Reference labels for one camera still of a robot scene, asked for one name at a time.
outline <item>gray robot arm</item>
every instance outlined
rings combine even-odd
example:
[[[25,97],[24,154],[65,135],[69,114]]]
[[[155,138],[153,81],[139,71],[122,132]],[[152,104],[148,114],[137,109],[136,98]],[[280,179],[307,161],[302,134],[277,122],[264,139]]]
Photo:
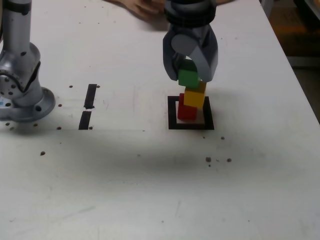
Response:
[[[199,77],[210,82],[218,64],[218,43],[210,23],[216,16],[215,0],[166,0],[165,14],[171,23],[163,39],[163,64],[172,80],[188,56]]]
[[[55,106],[53,93],[40,86],[40,52],[30,42],[32,0],[3,0],[0,54],[0,120],[31,122]]]

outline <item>stacked blocks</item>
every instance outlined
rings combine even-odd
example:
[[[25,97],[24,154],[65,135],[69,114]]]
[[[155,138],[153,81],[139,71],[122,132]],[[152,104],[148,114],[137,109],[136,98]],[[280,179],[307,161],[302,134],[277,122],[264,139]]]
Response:
[[[194,121],[197,118],[197,108],[184,105],[184,97],[185,95],[183,93],[180,93],[177,118],[180,119],[181,121],[183,120]]]
[[[185,87],[185,91],[179,96],[177,118],[194,121],[197,118],[197,109],[204,106],[206,83],[200,80],[196,65],[189,59],[182,62],[178,81],[180,86]]]

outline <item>red block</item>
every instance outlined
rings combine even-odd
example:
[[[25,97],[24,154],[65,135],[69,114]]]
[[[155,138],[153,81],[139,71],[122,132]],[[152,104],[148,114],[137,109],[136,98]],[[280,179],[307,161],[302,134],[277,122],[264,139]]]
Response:
[[[193,106],[184,105],[185,95],[180,93],[179,95],[179,106],[178,106],[178,119],[183,120],[196,120],[198,109]]]

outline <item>white table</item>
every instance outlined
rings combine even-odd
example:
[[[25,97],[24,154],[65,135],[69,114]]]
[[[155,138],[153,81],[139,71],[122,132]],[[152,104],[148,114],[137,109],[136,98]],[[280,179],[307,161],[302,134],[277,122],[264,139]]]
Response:
[[[57,106],[0,125],[1,240],[320,238],[319,124],[257,0],[217,8],[212,131],[168,130],[164,31],[100,0],[32,11]]]

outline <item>yellow block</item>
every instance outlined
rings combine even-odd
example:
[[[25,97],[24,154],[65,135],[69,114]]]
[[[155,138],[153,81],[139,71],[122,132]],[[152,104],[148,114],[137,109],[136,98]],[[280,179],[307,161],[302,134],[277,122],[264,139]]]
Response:
[[[198,88],[186,87],[184,90],[184,105],[202,109],[205,102],[206,83],[199,82]]]

